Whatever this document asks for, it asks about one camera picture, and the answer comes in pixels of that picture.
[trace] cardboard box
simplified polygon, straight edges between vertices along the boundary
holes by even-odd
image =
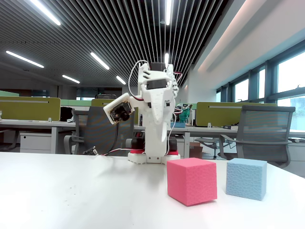
[[[190,142],[190,157],[202,159],[202,149],[199,142]]]

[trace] gray mesh chair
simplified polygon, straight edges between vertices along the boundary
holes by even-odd
[[[88,113],[89,111],[77,111],[72,109],[73,118],[75,120],[75,137],[73,137],[73,143],[75,144],[74,154],[78,153],[79,148],[82,147],[84,142],[83,137],[85,135]]]
[[[216,150],[219,149],[219,146],[217,146],[217,143],[219,142],[219,138],[214,137],[213,139],[200,137],[195,139],[196,142],[200,142],[201,144],[205,145],[206,147],[209,147],[214,150],[214,156],[213,159],[216,160]]]
[[[124,148],[127,138],[133,136],[134,113],[126,122],[112,125],[103,107],[91,106],[88,112],[84,137],[65,136],[66,154],[71,154],[71,145],[75,139],[83,141],[79,154],[95,146],[99,154],[108,153],[112,149]],[[117,151],[111,155],[126,156],[128,152]]]
[[[236,140],[220,135],[220,156],[263,160],[277,167],[290,163],[288,135],[295,107],[243,106]],[[236,142],[237,154],[224,153],[224,141]]]

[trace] blue foam cube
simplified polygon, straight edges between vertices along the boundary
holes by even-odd
[[[234,158],[227,164],[226,194],[262,200],[266,194],[267,162]]]

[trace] pink cube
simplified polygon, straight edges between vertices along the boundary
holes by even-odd
[[[216,163],[198,158],[167,161],[167,193],[186,206],[217,199]]]

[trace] fluorescent light strip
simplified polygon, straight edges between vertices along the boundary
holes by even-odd
[[[105,69],[109,70],[108,65],[106,65],[97,55],[95,55],[94,53],[90,53],[91,56],[93,56]]]
[[[165,67],[167,68],[167,66],[168,66],[168,58],[169,58],[169,55],[168,55],[168,53],[166,53],[165,54]]]
[[[38,63],[36,63],[36,62],[34,62],[34,61],[30,61],[30,60],[28,60],[28,59],[26,59],[26,58],[24,58],[24,57],[22,57],[22,56],[19,56],[19,55],[17,55],[17,54],[14,54],[14,53],[12,53],[12,52],[10,52],[10,51],[6,51],[6,53],[9,54],[9,55],[12,55],[12,56],[14,56],[14,57],[17,57],[17,58],[19,58],[19,59],[22,59],[23,61],[26,61],[26,62],[29,62],[29,63],[31,63],[31,64],[34,64],[34,65],[36,65],[36,66],[38,66],[38,67],[44,68],[41,64],[38,64]]]
[[[47,8],[45,8],[38,0],[30,0],[31,2],[34,3],[35,6],[38,7],[45,15],[47,15],[55,24],[61,25],[61,23],[51,14],[50,11],[48,11]]]
[[[68,77],[68,76],[66,76],[66,75],[62,75],[62,76],[63,76],[63,78],[66,78],[66,79],[68,79],[68,80],[72,80],[73,82],[80,83],[78,80],[74,80],[73,78]]]
[[[122,84],[124,84],[124,85],[126,84],[125,81],[124,81],[121,77],[116,76],[116,78],[117,78]]]
[[[173,0],[166,1],[166,25],[169,25],[171,22],[172,1]]]

